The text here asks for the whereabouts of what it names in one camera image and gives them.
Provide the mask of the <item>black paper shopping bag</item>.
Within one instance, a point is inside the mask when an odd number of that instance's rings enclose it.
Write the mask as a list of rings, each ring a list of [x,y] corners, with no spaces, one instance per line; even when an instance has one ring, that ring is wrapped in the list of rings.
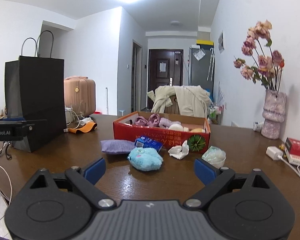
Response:
[[[64,60],[20,55],[5,63],[7,117],[32,125],[15,149],[34,152],[63,134],[66,128],[64,105]]]

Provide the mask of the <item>red cardboard box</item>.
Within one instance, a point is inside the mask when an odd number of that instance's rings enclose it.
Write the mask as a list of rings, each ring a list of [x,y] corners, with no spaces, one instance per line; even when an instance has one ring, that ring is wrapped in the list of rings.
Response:
[[[140,136],[147,136],[159,141],[166,149],[173,146],[182,145],[187,140],[190,152],[204,153],[207,150],[210,140],[211,129],[206,118],[196,118],[177,114],[160,114],[161,118],[171,121],[179,121],[181,124],[200,125],[206,129],[206,133],[178,132],[159,127],[136,126],[134,122],[138,116],[148,119],[149,112],[133,112],[122,116],[113,122],[113,134],[115,139],[135,141]]]

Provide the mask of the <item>iridescent plastic bag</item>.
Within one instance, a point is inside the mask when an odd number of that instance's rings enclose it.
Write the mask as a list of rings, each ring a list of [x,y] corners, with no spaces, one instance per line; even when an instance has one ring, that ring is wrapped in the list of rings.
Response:
[[[210,146],[202,155],[202,159],[216,168],[221,168],[224,166],[226,153],[220,148]]]

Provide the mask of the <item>yellow box on refrigerator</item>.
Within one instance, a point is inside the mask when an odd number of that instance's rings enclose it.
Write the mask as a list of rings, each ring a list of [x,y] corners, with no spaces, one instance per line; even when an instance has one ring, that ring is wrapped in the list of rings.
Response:
[[[214,43],[209,40],[196,40],[196,44],[198,45],[208,45],[208,46],[213,46]]]

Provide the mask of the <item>pink hard-shell suitcase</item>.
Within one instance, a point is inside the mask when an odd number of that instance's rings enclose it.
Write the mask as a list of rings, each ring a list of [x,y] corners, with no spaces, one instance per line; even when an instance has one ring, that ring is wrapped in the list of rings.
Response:
[[[86,76],[64,79],[64,104],[76,114],[90,116],[96,110],[95,81]]]

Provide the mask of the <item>brown wooden chair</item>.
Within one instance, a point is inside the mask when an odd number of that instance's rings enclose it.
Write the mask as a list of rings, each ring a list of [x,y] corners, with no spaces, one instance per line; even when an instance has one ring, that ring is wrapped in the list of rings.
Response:
[[[171,103],[168,100],[165,102],[165,110],[164,113],[166,114],[177,114],[180,115],[178,100],[176,95],[170,96]]]

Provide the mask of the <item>grey refrigerator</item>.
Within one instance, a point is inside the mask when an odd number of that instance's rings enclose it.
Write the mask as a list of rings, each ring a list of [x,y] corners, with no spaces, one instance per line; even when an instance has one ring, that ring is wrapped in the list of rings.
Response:
[[[213,53],[214,47],[209,44],[192,45],[189,48],[189,86],[201,86],[213,91]]]

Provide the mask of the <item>white plush toy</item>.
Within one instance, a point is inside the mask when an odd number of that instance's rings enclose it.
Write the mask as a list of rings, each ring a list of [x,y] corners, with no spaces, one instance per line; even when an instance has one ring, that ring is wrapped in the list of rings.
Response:
[[[179,131],[179,132],[184,131],[184,128],[181,124],[172,124],[168,129],[172,131]]]

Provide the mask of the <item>yellow knitted plush toy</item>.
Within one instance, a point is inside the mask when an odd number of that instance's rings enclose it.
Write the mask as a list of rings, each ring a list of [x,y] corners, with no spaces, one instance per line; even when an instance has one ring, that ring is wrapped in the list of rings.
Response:
[[[203,128],[195,128],[190,130],[191,133],[206,133],[205,129]]]

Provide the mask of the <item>purple fabric sachet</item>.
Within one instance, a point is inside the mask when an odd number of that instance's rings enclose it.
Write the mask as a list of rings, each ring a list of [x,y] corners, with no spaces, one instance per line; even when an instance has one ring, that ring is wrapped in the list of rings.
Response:
[[[110,155],[129,154],[135,148],[134,142],[128,140],[102,140],[101,151]]]

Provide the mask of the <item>lilac knitted sock roll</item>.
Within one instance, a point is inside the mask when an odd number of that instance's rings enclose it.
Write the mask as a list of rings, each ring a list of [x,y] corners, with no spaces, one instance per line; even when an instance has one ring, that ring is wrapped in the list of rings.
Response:
[[[169,127],[173,124],[181,125],[179,121],[171,121],[167,118],[160,118],[159,127],[164,129],[169,129]]]

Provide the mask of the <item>orange cloth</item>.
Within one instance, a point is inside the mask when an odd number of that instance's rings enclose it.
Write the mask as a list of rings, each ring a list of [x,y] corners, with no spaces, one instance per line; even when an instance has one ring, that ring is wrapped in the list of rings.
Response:
[[[91,131],[95,131],[96,129],[97,129],[97,123],[90,121],[80,128],[68,128],[68,132],[74,134],[83,134],[83,133],[89,133]]]

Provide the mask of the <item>pink textured vase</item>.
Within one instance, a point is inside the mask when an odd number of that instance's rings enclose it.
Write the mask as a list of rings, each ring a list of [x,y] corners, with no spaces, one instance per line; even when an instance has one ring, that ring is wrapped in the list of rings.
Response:
[[[272,140],[280,136],[281,124],[285,120],[287,95],[283,92],[266,90],[262,116],[264,123],[261,134]]]

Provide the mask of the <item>white charger bundle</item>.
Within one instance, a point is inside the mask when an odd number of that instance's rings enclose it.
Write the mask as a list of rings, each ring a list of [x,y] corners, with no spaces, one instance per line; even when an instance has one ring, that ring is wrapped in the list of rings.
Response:
[[[94,122],[91,117],[84,117],[82,114],[77,114],[70,107],[65,107],[66,126],[81,128],[89,122]]]

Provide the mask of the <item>red cigarette box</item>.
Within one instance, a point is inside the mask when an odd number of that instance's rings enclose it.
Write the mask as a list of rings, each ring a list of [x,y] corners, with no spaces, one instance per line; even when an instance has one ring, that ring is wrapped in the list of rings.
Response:
[[[287,138],[285,145],[289,154],[300,156],[300,140]]]

